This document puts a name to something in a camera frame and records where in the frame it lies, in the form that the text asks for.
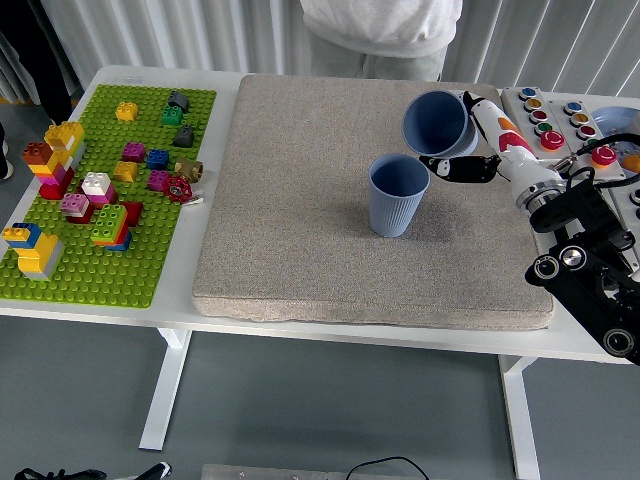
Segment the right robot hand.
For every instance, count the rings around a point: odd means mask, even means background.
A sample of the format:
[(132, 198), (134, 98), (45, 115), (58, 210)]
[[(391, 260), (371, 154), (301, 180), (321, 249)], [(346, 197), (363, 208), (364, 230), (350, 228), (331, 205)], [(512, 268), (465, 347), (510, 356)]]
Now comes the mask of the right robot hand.
[(560, 174), (537, 159), (523, 134), (501, 108), (469, 91), (463, 93), (462, 101), (493, 155), (448, 159), (421, 156), (419, 160), (431, 173), (454, 183), (488, 183), (501, 175), (510, 181), (513, 197), (565, 190)]

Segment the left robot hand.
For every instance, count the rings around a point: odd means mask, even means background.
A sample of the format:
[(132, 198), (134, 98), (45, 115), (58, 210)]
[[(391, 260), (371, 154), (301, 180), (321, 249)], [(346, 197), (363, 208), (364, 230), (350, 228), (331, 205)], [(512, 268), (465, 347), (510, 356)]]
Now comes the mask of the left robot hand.
[(172, 467), (167, 462), (159, 462), (135, 477), (135, 480), (162, 480), (170, 476)]

